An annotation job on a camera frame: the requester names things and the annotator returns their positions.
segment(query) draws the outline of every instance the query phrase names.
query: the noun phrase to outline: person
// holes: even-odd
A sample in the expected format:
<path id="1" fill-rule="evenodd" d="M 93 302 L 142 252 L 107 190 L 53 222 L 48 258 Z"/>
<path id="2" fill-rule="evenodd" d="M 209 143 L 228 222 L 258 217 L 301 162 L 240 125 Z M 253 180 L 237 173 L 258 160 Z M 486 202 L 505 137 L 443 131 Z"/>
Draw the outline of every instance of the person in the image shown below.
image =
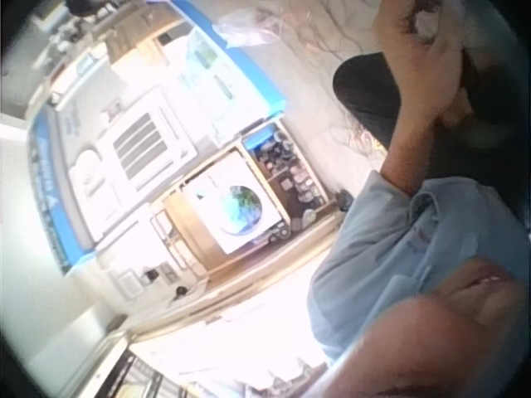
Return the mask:
<path id="1" fill-rule="evenodd" d="M 467 156 L 485 153 L 445 124 L 462 93 L 464 11 L 443 0 L 438 32 L 423 41 L 413 26 L 422 3 L 382 0 L 383 56 L 360 59 L 365 96 L 343 96 L 371 132 L 392 137 L 311 280 L 312 331 L 330 368 L 307 396 L 490 398 L 529 353 L 529 237 L 477 181 L 485 174 Z M 391 100 L 372 84 L 391 87 Z"/>

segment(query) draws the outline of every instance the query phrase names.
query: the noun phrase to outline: white wall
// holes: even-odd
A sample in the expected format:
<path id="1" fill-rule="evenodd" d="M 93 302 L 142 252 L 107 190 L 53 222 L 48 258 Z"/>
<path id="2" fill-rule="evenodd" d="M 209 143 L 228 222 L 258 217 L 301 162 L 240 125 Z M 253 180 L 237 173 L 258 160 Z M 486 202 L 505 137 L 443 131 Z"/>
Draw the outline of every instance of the white wall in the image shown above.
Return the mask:
<path id="1" fill-rule="evenodd" d="M 2 335 L 45 391 L 56 392 L 103 339 L 114 313 L 60 272 L 33 198 L 26 143 L 5 138 L 0 254 Z"/>

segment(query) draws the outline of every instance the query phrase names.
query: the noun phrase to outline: floor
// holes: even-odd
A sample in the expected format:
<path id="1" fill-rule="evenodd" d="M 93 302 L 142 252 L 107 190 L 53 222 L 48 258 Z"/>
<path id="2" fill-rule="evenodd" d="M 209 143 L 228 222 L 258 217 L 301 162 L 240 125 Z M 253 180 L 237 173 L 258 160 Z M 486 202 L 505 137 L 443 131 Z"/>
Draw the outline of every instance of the floor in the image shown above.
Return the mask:
<path id="1" fill-rule="evenodd" d="M 366 157 L 341 144 L 353 126 L 334 97 L 332 78 L 342 61 L 378 51 L 371 25 L 379 0 L 192 2 L 213 22 L 252 6 L 269 9 L 283 22 L 278 41 L 245 51 L 286 97 L 285 125 L 324 184 L 357 196 L 383 155 Z"/>

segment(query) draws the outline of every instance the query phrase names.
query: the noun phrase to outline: blue banner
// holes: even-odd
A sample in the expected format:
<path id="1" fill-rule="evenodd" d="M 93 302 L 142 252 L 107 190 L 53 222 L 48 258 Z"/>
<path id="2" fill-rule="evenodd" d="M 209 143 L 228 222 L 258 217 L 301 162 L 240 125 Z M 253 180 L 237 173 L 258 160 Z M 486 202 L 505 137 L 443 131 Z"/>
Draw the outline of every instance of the blue banner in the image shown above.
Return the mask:
<path id="1" fill-rule="evenodd" d="M 43 109 L 29 133 L 30 171 L 37 207 L 51 250 L 61 270 L 66 273 L 84 257 L 91 256 L 93 251 L 81 247 L 65 212 L 53 167 L 50 139 L 48 116 Z"/>

